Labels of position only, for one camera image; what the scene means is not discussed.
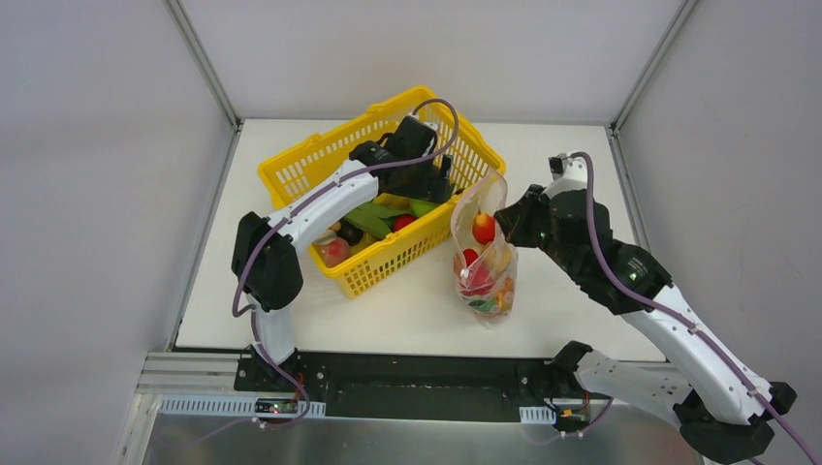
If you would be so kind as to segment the toy pineapple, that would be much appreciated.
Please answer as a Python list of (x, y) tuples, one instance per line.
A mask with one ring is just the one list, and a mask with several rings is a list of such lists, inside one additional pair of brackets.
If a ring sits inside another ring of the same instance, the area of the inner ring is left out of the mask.
[(507, 317), (513, 308), (515, 297), (515, 280), (506, 277), (502, 287), (494, 294), (485, 295), (482, 298), (474, 298), (468, 301), (471, 308), (479, 317), (494, 320)]

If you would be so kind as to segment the clear zip top bag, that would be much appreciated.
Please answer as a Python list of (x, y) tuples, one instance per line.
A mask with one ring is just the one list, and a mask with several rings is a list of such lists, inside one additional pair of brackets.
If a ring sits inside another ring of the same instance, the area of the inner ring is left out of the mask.
[[(482, 298), (485, 295), (492, 295), (502, 287), (503, 280), (506, 277), (511, 277), (515, 280), (515, 294), (516, 281), (518, 269), (518, 252), (516, 251), (515, 258), (510, 265), (502, 272), (496, 272), (493, 269), (490, 259), (493, 258), (495, 246), (503, 244), (510, 244), (505, 241), (502, 232), (496, 223), (496, 237), (493, 242), (485, 246), (478, 244), (472, 236), (472, 223), (474, 217), (480, 211), (487, 212), (492, 215), (505, 205), (508, 194), (508, 184), (504, 175), (497, 170), (488, 171), (480, 180), (469, 188), (464, 190), (460, 195), (458, 202), (450, 220), (450, 232), (452, 243), (454, 246), (453, 255), (453, 272), (455, 278), (455, 290), (457, 296), (461, 299), (464, 305), (468, 307), (468, 301), (474, 298)], [(478, 296), (466, 296), (458, 292), (457, 277), (455, 275), (455, 257), (460, 254), (463, 249), (474, 249), (479, 253), (479, 259), (483, 261), (488, 268), (492, 278), (494, 279), (493, 288), (487, 293)], [(487, 320), (479, 317), (471, 308), (469, 308), (475, 318), (486, 326), (496, 324), (505, 320), (507, 317)]]

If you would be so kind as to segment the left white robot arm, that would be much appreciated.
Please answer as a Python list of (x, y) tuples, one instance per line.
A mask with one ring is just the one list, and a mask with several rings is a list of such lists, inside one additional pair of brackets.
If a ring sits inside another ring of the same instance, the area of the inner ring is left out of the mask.
[(232, 314), (249, 314), (258, 377), (272, 391), (288, 389), (296, 366), (291, 306), (303, 287), (299, 255), (337, 221), (381, 194), (447, 200), (450, 164), (434, 164), (451, 145), (438, 124), (410, 113), (397, 127), (365, 139), (342, 162), (290, 204), (269, 216), (245, 214), (238, 223), (231, 270), (237, 277)]

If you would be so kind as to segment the red yellow mango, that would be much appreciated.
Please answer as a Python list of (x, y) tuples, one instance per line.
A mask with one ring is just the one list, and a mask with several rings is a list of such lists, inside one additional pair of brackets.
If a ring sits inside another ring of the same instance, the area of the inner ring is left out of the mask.
[(471, 232), (478, 244), (490, 244), (496, 237), (496, 221), (492, 215), (480, 211), (474, 217)]

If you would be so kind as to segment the red bell pepper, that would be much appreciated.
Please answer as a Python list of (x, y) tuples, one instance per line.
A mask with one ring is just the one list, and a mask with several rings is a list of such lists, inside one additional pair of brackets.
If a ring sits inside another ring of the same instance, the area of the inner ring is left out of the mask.
[(461, 295), (485, 295), (494, 285), (490, 269), (479, 259), (479, 253), (471, 248), (463, 249), (455, 257), (455, 275)]

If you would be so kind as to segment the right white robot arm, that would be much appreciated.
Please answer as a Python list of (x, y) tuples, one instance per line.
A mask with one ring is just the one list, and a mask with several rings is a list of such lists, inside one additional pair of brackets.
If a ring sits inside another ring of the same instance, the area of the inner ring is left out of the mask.
[(572, 341), (553, 358), (552, 388), (623, 400), (675, 427), (713, 462), (757, 460), (797, 394), (749, 369), (704, 327), (671, 274), (645, 249), (616, 239), (587, 188), (530, 186), (495, 220), (514, 246), (544, 252), (592, 301), (624, 319), (678, 370), (655, 375)]

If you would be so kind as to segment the yellow round fruit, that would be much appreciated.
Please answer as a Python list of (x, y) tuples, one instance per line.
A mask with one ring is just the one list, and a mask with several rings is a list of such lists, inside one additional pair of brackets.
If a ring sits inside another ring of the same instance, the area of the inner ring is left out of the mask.
[(494, 247), (493, 258), (490, 259), (493, 269), (496, 272), (504, 271), (515, 258), (516, 248), (510, 244), (503, 244)]

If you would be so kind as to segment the green apple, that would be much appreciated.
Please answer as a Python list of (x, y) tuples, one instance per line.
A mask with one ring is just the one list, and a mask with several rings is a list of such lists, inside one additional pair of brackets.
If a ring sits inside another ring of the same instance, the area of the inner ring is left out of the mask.
[(409, 200), (409, 209), (416, 218), (422, 218), (440, 206), (440, 203), (422, 201), (417, 199)]

